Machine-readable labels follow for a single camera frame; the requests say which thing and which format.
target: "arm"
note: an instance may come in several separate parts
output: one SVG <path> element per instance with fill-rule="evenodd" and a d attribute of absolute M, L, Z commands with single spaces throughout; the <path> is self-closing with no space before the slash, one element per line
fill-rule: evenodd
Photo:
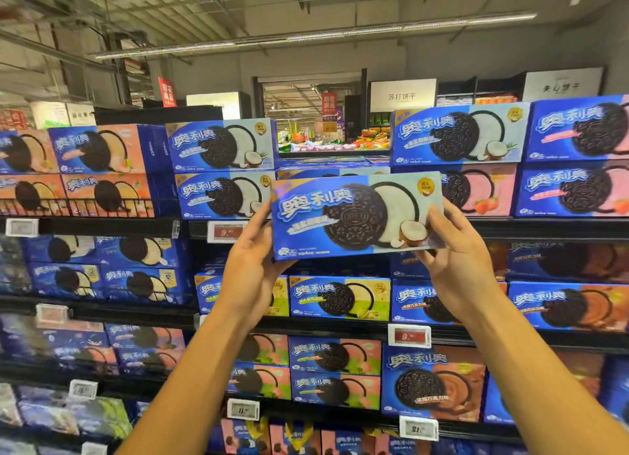
<path fill-rule="evenodd" d="M 233 245 L 223 284 L 176 369 L 117 455 L 203 454 L 245 336 L 271 304 L 277 277 L 293 262 L 271 262 L 267 201 Z"/>
<path fill-rule="evenodd" d="M 627 453 L 629 434 L 499 289 L 483 239 L 444 199 L 429 221 L 449 248 L 417 252 L 439 299 L 467 328 L 534 454 Z"/>

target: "hand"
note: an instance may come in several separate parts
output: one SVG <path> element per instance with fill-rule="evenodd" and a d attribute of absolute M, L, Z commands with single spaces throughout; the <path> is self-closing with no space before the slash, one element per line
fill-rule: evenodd
<path fill-rule="evenodd" d="M 260 321 L 271 304 L 277 277 L 295 261 L 271 262 L 273 225 L 264 223 L 271 213 L 271 200 L 249 221 L 230 251 L 223 272 L 223 284 L 215 309 L 242 318 L 247 331 Z"/>
<path fill-rule="evenodd" d="M 459 321 L 473 314 L 474 308 L 491 304 L 496 294 L 504 297 L 491 264 L 485 242 L 459 208 L 444 198 L 444 216 L 432 205 L 429 223 L 448 248 L 416 251 L 428 268 L 437 296 Z"/>

